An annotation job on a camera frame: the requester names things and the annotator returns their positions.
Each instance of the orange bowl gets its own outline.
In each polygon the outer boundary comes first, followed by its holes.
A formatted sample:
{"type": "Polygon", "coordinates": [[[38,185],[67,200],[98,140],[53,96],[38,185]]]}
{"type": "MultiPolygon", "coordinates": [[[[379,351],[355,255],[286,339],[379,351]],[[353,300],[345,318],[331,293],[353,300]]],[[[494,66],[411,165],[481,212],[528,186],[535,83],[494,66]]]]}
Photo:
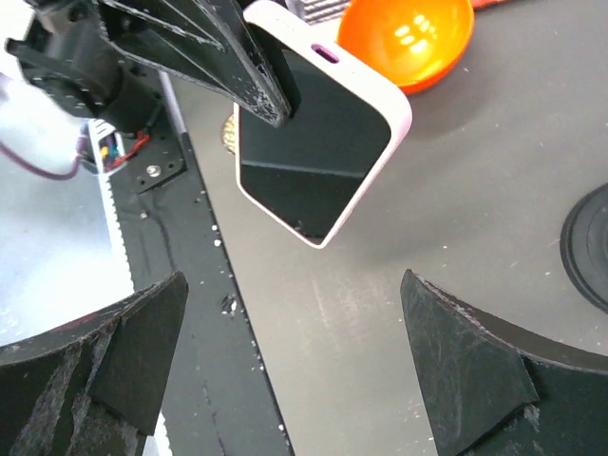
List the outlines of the orange bowl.
{"type": "Polygon", "coordinates": [[[352,0],[337,43],[410,94],[454,68],[474,24],[470,0],[352,0]]]}

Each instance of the black suction cup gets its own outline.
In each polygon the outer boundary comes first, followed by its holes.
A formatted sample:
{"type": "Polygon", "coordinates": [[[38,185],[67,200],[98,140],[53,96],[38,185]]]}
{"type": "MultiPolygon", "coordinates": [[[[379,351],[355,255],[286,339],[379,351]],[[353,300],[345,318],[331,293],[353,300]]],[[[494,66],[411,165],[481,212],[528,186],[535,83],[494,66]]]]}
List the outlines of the black suction cup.
{"type": "Polygon", "coordinates": [[[577,203],[561,230],[561,260],[572,283],[608,313],[608,184],[577,203]]]}

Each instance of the black phone screen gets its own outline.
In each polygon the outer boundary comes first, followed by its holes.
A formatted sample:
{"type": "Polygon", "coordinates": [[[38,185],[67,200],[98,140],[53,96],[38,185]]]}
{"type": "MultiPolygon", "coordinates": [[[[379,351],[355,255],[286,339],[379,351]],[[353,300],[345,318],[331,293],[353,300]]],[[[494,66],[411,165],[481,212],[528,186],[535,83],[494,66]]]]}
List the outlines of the black phone screen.
{"type": "Polygon", "coordinates": [[[373,107],[298,54],[283,54],[299,105],[279,128],[240,110],[240,184],[319,244],[386,148],[390,127],[373,107]]]}

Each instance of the scratch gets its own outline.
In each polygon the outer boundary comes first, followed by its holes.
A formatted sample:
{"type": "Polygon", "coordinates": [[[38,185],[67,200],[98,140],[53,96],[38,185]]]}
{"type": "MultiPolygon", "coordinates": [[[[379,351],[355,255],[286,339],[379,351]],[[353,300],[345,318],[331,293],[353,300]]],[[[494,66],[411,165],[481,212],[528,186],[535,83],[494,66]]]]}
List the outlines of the scratch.
{"type": "Polygon", "coordinates": [[[314,292],[314,299],[316,299],[316,305],[319,307],[319,311],[321,313],[321,320],[323,321],[323,326],[325,326],[326,328],[329,328],[330,321],[327,317],[327,312],[325,310],[325,305],[323,304],[323,298],[321,297],[321,292],[319,290],[319,286],[317,285],[315,280],[313,280],[313,292],[314,292]]]}

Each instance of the gray work surface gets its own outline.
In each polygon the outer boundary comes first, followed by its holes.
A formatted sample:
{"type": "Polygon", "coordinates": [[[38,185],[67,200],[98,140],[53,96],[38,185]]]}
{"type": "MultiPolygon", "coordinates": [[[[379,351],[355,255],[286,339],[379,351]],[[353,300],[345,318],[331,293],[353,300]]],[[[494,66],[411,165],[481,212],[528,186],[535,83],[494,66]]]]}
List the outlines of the gray work surface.
{"type": "Polygon", "coordinates": [[[298,456],[436,454],[402,321],[407,268],[608,354],[608,316],[571,285],[558,241],[570,208],[608,181],[607,14],[600,0],[478,13],[465,58],[411,97],[411,132],[323,251],[237,190],[220,144],[231,103],[176,82],[298,456]]]}

